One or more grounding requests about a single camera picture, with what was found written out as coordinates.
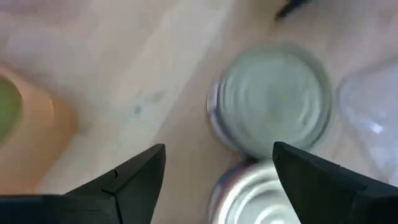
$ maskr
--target metal can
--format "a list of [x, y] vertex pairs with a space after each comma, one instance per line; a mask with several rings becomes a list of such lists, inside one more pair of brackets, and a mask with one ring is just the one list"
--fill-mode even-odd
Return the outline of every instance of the metal can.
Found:
[[300, 223], [271, 162], [242, 163], [217, 182], [210, 224]]
[[210, 90], [207, 113], [230, 148], [269, 159], [283, 141], [311, 150], [329, 128], [333, 94], [318, 60], [292, 44], [249, 49]]

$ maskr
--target tin can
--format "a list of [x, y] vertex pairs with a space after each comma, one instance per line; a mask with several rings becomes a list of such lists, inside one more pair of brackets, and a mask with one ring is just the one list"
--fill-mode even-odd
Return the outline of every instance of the tin can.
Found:
[[208, 94], [207, 113], [230, 148], [269, 159], [283, 141], [309, 151], [325, 135], [333, 94], [318, 60], [292, 44], [249, 49], [236, 57]]
[[242, 163], [215, 185], [210, 224], [300, 223], [271, 162]]

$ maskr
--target wooden surface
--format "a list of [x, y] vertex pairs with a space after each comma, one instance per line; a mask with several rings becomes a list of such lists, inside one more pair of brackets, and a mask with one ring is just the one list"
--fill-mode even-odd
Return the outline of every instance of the wooden surface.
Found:
[[[211, 188], [241, 159], [214, 137], [205, 113], [208, 90], [238, 52], [294, 42], [323, 62], [335, 88], [398, 53], [394, 0], [314, 0], [278, 24], [272, 19], [283, 1], [68, 2], [59, 19], [0, 13], [1, 60], [64, 96], [82, 120], [38, 191], [64, 193], [165, 143], [153, 223], [206, 223]], [[381, 178], [338, 113], [314, 153]]]

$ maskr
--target black object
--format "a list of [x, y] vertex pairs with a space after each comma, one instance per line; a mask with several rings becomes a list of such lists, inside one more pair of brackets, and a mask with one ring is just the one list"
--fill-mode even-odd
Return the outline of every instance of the black object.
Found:
[[164, 168], [157, 144], [65, 195], [0, 197], [0, 223], [149, 224]]
[[302, 224], [398, 223], [398, 188], [282, 142], [272, 158]]
[[290, 0], [275, 16], [275, 20], [285, 18], [288, 14], [299, 8], [304, 3], [309, 2], [309, 0]]

